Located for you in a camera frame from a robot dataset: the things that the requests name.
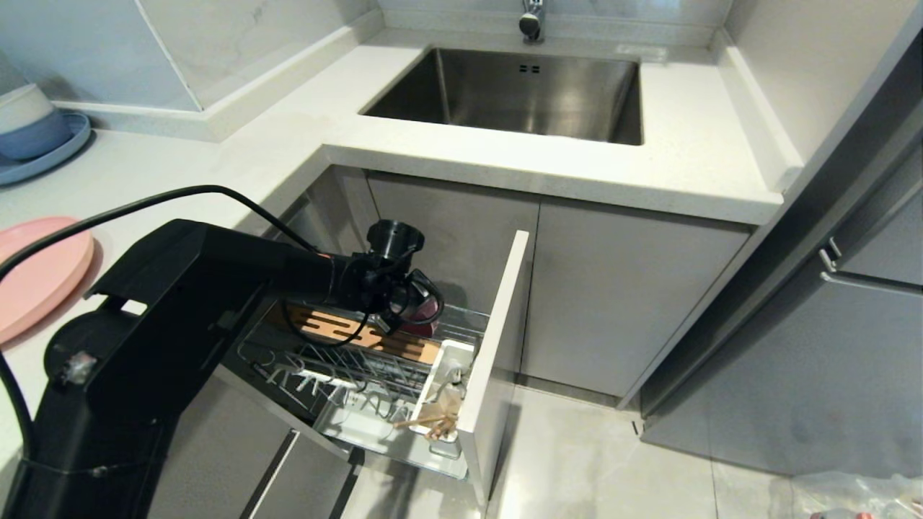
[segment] plastic bag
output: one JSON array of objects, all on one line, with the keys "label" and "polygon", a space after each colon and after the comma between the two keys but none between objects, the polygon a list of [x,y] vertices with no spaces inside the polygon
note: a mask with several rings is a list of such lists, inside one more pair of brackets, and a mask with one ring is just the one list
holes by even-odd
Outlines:
[{"label": "plastic bag", "polygon": [[792,477],[793,519],[848,510],[874,519],[923,519],[923,478],[891,479],[825,472]]}]

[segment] black cable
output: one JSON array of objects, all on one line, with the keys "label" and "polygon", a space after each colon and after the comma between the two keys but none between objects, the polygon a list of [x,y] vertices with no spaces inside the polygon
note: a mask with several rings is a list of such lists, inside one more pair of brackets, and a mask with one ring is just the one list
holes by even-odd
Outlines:
[{"label": "black cable", "polygon": [[[41,252],[42,250],[54,245],[55,243],[68,239],[73,235],[78,235],[102,223],[110,222],[116,218],[121,218],[133,212],[141,211],[142,209],[147,209],[148,207],[161,204],[166,201],[191,197],[193,195],[201,195],[204,193],[218,193],[237,200],[238,202],[246,205],[251,211],[261,216],[272,226],[282,231],[283,234],[290,237],[301,247],[304,247],[311,252],[318,252],[317,247],[307,243],[301,236],[290,229],[281,220],[273,216],[269,211],[266,211],[258,204],[256,204],[256,202],[248,199],[244,195],[241,195],[237,191],[223,186],[191,186],[181,187],[179,189],[174,189],[173,191],[167,191],[159,195],[147,197],[146,199],[128,203],[124,206],[117,207],[106,212],[101,212],[95,216],[87,218],[86,220],[82,220],[80,222],[74,223],[73,225],[69,225],[60,231],[51,233],[50,235],[21,249],[16,254],[10,256],[6,261],[3,262],[3,264],[0,264],[0,281],[3,281],[7,274],[9,274],[20,263],[27,260],[32,255]],[[16,413],[16,419],[19,423],[19,432],[22,434],[22,457],[27,461],[31,461],[35,449],[35,430],[32,428],[32,418],[29,413],[29,407],[26,405],[26,399],[23,397],[22,390],[19,388],[19,384],[16,382],[16,377],[13,375],[12,369],[10,369],[9,365],[6,363],[5,356],[2,354],[0,354],[0,379],[3,380],[4,387],[6,387],[6,392],[9,395],[10,402],[13,405],[13,411]]]},{"label": "black cable", "polygon": [[362,316],[362,321],[359,323],[359,328],[356,328],[355,332],[350,334],[349,337],[346,337],[342,341],[339,341],[338,343],[329,343],[329,344],[328,343],[316,343],[314,342],[313,339],[308,337],[304,332],[302,332],[301,330],[298,330],[298,327],[294,325],[294,322],[292,322],[292,316],[289,315],[288,313],[288,304],[285,302],[285,299],[279,300],[279,306],[282,309],[282,319],[285,320],[285,324],[288,325],[289,330],[296,337],[298,337],[305,343],[315,346],[315,347],[319,347],[319,348],[339,348],[340,346],[344,346],[344,345],[351,343],[352,341],[355,340],[356,337],[359,336],[359,333],[362,333],[362,329],[366,326],[366,323],[368,323],[368,318],[371,315],[368,312],[366,312],[366,314]]}]

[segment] white bowl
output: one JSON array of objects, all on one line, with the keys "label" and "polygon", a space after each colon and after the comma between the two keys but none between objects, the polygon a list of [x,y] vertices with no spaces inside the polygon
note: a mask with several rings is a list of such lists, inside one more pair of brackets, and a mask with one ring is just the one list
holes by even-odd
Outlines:
[{"label": "white bowl", "polygon": [[35,85],[0,95],[0,135],[27,127],[53,111],[54,105]]}]

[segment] dish rack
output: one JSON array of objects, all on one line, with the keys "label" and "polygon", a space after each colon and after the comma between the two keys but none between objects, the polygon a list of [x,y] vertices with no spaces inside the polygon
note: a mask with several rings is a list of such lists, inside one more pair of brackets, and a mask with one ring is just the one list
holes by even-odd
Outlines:
[{"label": "dish rack", "polygon": [[[288,308],[294,325],[318,343],[352,335],[362,320],[361,314],[333,313],[304,303],[289,303]],[[236,347],[235,356],[256,371],[263,384],[272,386],[264,390],[286,401],[285,407],[314,429],[387,454],[400,440],[396,435],[426,435],[435,426],[417,424],[400,432],[395,428],[415,420],[421,411],[432,414],[427,409],[448,393],[444,379],[450,370],[456,378],[452,387],[461,388],[464,395],[466,374],[488,318],[446,305],[432,337],[404,332],[388,336],[370,319],[351,343],[325,347],[296,336],[276,304]],[[448,433],[431,439],[429,451],[457,459],[456,437]]]}]

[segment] wooden cutting board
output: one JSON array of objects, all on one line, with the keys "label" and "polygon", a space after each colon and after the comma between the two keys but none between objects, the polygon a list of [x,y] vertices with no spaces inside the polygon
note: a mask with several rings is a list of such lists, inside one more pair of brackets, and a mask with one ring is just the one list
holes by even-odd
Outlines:
[{"label": "wooden cutting board", "polygon": [[[292,322],[302,332],[333,341],[342,341],[349,337],[359,326],[359,323],[354,320],[312,308],[290,304],[288,309]],[[282,317],[282,307],[278,304],[272,307],[266,320],[277,328],[286,331],[289,329]],[[439,343],[436,341],[401,332],[388,336],[372,324],[363,326],[351,344],[429,365],[436,361],[436,354],[439,352]]]}]

